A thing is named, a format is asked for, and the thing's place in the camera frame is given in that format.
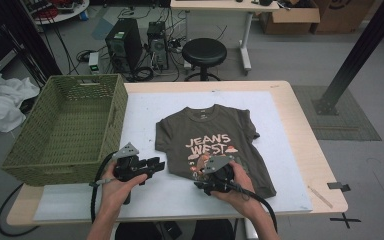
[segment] floor mat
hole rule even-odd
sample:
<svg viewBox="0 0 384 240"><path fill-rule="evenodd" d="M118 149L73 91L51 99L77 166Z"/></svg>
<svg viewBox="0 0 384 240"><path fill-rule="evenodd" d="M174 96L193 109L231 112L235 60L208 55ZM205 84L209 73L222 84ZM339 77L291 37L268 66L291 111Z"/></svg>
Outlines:
<svg viewBox="0 0 384 240"><path fill-rule="evenodd" d="M381 141L369 119L347 89L336 104L335 116L317 115L312 100L320 99L325 86L292 86L318 140Z"/></svg>

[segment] human hand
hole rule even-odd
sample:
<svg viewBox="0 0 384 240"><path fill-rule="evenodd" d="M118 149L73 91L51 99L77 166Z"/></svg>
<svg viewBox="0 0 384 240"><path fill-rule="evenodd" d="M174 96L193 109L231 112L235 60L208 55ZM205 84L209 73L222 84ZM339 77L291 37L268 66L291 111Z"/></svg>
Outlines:
<svg viewBox="0 0 384 240"><path fill-rule="evenodd" d="M116 165L116 162L110 163L108 165L107 171L102 176L102 179L113 179L113 172ZM103 212L103 214L112 214L117 217L120 212L121 205L124 203L127 196L129 196L132 188L145 181L146 179L147 175L142 174L130 179L127 182L113 180L109 183L103 184L101 208L99 213L101 214L101 212Z"/></svg>
<svg viewBox="0 0 384 240"><path fill-rule="evenodd" d="M255 193L251 179L248 177L242 166L235 161L230 161L229 165L233 168L233 172L235 173L235 182L240 184L242 188ZM261 211L264 211L260 202L237 191L231 190L228 193L212 191L211 195L230 203L236 211L246 218L252 218L256 214L261 214Z"/></svg>

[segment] t-shirt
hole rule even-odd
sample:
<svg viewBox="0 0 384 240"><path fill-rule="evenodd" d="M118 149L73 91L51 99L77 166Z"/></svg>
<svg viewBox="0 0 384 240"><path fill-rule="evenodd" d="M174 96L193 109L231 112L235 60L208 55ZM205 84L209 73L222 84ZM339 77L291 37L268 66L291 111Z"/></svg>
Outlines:
<svg viewBox="0 0 384 240"><path fill-rule="evenodd" d="M155 149L166 153L170 173L199 180L209 156L232 155L248 173L258 195L276 195L264 160L252 145L259 135L249 110L218 104L207 109L186 107L156 127Z"/></svg>

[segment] wicker basket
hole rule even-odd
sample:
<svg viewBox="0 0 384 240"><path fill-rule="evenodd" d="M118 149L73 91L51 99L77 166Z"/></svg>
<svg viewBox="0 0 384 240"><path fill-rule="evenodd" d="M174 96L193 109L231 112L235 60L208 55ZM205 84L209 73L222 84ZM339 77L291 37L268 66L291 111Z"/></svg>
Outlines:
<svg viewBox="0 0 384 240"><path fill-rule="evenodd" d="M126 105L120 75L52 76L2 169L31 186L93 181L119 148Z"/></svg>

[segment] shirt sleeve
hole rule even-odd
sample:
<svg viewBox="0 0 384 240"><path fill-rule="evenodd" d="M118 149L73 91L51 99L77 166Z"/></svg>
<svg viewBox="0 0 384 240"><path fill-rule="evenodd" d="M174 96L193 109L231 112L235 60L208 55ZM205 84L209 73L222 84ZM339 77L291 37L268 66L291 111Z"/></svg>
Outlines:
<svg viewBox="0 0 384 240"><path fill-rule="evenodd" d="M172 140L172 130L167 119L156 124L155 150L166 152Z"/></svg>
<svg viewBox="0 0 384 240"><path fill-rule="evenodd" d="M241 123L242 129L247 139L252 142L253 139L259 138L260 134L251 121L251 114L249 110L239 110L239 122Z"/></svg>

